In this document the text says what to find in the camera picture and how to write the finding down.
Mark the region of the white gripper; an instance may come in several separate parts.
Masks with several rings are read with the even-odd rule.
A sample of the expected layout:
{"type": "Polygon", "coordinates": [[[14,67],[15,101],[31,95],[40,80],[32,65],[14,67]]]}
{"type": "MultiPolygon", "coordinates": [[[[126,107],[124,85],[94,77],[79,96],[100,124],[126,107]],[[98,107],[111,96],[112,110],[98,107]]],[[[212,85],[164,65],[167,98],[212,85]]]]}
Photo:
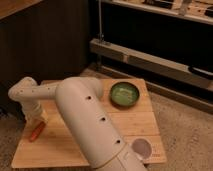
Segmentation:
{"type": "Polygon", "coordinates": [[[24,102],[23,113],[28,122],[34,122],[35,120],[40,120],[45,123],[48,122],[48,114],[43,111],[39,102],[24,102]]]}

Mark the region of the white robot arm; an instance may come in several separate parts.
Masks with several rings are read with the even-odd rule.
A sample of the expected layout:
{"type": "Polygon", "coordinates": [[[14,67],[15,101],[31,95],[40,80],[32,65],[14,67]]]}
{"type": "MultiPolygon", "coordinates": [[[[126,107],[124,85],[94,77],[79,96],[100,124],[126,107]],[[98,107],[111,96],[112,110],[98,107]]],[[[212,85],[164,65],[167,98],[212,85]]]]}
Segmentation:
{"type": "Polygon", "coordinates": [[[53,99],[94,171],[147,171],[101,105],[102,95],[102,83],[95,77],[69,77],[44,85],[25,77],[8,91],[30,120],[42,113],[41,99],[53,99]]]}

